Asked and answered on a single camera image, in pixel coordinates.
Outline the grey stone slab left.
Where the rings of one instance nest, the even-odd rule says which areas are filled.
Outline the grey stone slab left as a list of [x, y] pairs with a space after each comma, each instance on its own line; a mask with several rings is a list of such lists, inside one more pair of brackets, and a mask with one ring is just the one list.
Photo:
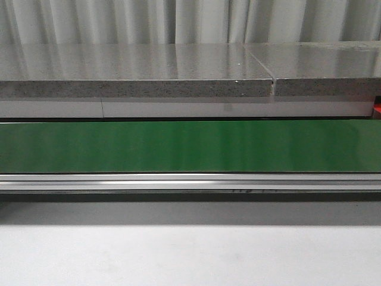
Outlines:
[[3, 98], [258, 98], [271, 86], [237, 44], [1, 46]]

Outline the grey pleated curtain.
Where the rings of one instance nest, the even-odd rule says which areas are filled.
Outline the grey pleated curtain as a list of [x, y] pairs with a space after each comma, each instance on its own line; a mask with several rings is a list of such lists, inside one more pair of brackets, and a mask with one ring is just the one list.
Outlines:
[[5, 44], [379, 39], [379, 1], [1, 2]]

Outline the grey stone slab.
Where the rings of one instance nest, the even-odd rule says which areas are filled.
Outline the grey stone slab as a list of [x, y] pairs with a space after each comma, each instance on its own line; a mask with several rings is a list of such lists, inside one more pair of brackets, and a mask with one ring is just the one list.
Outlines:
[[380, 96], [380, 42], [252, 43], [250, 52], [270, 73], [274, 96]]
[[258, 98], [271, 86], [237, 44], [1, 46], [3, 98]]

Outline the grey stone slab right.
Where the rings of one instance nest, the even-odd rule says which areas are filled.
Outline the grey stone slab right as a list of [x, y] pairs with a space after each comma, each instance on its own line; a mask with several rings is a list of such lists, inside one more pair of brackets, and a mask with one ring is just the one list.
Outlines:
[[250, 52], [270, 73], [274, 96], [380, 96], [380, 42], [252, 43]]

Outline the aluminium conveyor frame rail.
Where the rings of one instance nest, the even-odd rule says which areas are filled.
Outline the aluminium conveyor frame rail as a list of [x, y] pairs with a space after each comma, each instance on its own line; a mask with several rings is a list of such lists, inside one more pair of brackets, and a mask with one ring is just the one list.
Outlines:
[[1, 175], [1, 194], [305, 194], [380, 192], [378, 173]]

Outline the red plastic tray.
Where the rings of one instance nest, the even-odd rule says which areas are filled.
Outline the red plastic tray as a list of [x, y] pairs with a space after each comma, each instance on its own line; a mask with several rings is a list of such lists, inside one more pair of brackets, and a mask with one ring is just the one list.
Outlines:
[[372, 119], [381, 119], [381, 103], [375, 104], [373, 107]]

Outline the green conveyor belt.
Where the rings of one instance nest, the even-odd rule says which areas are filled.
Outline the green conveyor belt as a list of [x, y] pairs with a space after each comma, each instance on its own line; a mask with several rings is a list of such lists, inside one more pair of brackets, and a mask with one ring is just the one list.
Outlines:
[[1, 125], [3, 173], [379, 171], [378, 120]]

